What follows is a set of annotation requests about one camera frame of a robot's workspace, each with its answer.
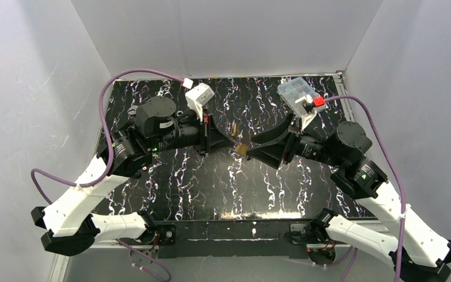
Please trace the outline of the large brass padlock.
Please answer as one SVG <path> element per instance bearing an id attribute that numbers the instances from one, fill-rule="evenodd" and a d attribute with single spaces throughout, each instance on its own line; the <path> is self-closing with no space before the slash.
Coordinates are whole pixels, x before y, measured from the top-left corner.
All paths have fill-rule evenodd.
<path id="1" fill-rule="evenodd" d="M 236 140 L 238 136 L 238 124 L 235 120 L 232 121 L 230 130 L 231 130 L 230 132 L 231 138 Z"/>

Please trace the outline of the small brass padlock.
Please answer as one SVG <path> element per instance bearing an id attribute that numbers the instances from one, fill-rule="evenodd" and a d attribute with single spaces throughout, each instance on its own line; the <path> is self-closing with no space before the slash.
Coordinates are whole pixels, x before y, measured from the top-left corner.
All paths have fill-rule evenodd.
<path id="1" fill-rule="evenodd" d="M 235 152 L 240 156 L 246 156 L 248 149 L 249 149 L 249 147 L 247 145 L 245 145 L 243 143 L 239 143 L 235 147 Z"/>

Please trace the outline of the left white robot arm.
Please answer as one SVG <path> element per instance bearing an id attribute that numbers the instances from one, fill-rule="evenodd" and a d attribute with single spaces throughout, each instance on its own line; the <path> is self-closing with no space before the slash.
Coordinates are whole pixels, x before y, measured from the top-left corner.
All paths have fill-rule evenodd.
<path id="1" fill-rule="evenodd" d="M 139 177 L 157 152 L 191 147 L 208 156 L 233 146 L 233 140 L 217 129 L 211 114 L 189 109 L 178 115 L 171 99 L 150 98 L 107 137 L 105 149 L 60 198 L 32 210 L 33 222 L 45 230 L 43 248 L 75 256 L 99 241 L 164 237 L 166 228 L 147 211 L 105 216 L 93 210 L 115 188 Z"/>

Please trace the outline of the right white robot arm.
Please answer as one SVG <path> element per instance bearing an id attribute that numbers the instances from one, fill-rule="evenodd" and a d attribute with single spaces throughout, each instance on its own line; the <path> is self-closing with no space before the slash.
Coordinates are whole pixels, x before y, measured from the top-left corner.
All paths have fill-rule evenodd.
<path id="1" fill-rule="evenodd" d="M 330 209 L 288 233 L 294 244 L 330 240 L 347 243 L 392 267 L 403 281 L 446 281 L 451 269 L 451 240 L 433 231 L 400 196 L 387 175 L 365 155 L 372 142 L 355 122 L 339 124 L 327 138 L 300 131 L 287 118 L 253 138 L 246 153 L 275 169 L 294 156 L 335 168 L 331 180 L 389 230 L 383 234 L 347 220 Z"/>

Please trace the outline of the clear plastic screw box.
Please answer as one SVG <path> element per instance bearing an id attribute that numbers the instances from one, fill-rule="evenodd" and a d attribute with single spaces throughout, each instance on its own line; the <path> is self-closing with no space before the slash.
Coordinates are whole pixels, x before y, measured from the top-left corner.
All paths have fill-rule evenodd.
<path id="1" fill-rule="evenodd" d="M 320 96 L 303 77 L 290 79 L 278 85 L 277 93 L 293 112 L 295 101 L 300 97 L 304 95 L 310 95 L 312 97 Z"/>

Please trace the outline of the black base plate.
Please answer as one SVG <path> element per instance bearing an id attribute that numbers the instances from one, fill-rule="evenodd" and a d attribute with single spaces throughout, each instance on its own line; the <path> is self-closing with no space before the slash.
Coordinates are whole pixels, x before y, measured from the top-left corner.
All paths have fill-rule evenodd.
<path id="1" fill-rule="evenodd" d="M 309 236 L 308 219 L 157 221 L 159 257 L 308 258 L 310 249 L 341 247 Z"/>

